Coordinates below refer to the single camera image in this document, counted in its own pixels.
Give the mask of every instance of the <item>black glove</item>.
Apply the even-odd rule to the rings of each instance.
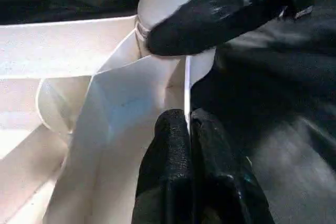
[[[140,166],[133,224],[274,223],[250,163],[203,110],[164,112]]]
[[[312,5],[313,0],[190,0],[151,30],[146,45],[156,55],[194,55],[274,18],[306,16]]]

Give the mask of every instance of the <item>black leather surface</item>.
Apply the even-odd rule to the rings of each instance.
[[[192,113],[192,129],[192,151],[199,149],[194,161],[202,178],[197,190],[202,223],[274,223],[248,159],[220,121],[198,109]]]
[[[335,223],[332,97],[312,95],[313,87],[270,69],[219,57],[221,70],[215,67],[193,87],[193,108],[216,115],[250,158],[275,223]]]

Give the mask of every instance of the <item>gloved hand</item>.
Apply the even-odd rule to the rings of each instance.
[[[140,166],[133,224],[274,223],[246,157],[219,121],[192,113],[192,137],[182,110],[164,112]]]
[[[156,55],[201,53],[277,18],[312,12],[313,0],[190,0],[148,35]]]

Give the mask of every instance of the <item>black gloved finger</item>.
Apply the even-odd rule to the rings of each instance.
[[[274,224],[249,161],[229,142],[221,123],[202,109],[192,113],[192,141],[203,159],[204,223]]]
[[[140,166],[133,224],[193,223],[193,169],[182,110],[158,118]]]
[[[308,14],[312,0],[190,0],[155,26],[147,39],[156,55],[194,55],[279,17]]]

